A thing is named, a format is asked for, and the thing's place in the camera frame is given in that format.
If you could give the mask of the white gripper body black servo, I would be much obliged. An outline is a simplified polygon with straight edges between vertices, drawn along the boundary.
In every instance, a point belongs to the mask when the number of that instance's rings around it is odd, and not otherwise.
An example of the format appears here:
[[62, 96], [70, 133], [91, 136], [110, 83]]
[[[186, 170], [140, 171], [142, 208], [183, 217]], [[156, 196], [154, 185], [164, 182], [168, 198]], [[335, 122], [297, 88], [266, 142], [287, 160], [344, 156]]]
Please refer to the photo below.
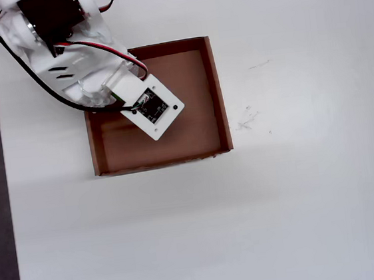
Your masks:
[[118, 98], [134, 104], [147, 89], [130, 62], [96, 47], [67, 45], [54, 57], [42, 44], [29, 50], [29, 62], [43, 82], [81, 106], [102, 108]]

